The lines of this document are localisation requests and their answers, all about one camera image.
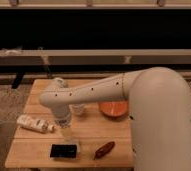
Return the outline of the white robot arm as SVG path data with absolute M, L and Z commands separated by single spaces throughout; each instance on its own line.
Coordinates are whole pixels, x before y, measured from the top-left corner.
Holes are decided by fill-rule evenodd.
M 153 67 L 71 88 L 54 79 L 39 100 L 58 124 L 71 104 L 126 100 L 134 171 L 191 171 L 191 89 L 172 69 Z

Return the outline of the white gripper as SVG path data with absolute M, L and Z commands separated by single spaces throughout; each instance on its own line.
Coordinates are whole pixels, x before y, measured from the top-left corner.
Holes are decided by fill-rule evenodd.
M 54 122 L 58 126 L 62 127 L 61 134 L 63 139 L 66 141 L 70 141 L 72 139 L 71 128 L 67 127 L 70 125 L 72 118 L 70 109 L 67 108 L 67 109 L 54 110 L 53 116 L 54 116 Z

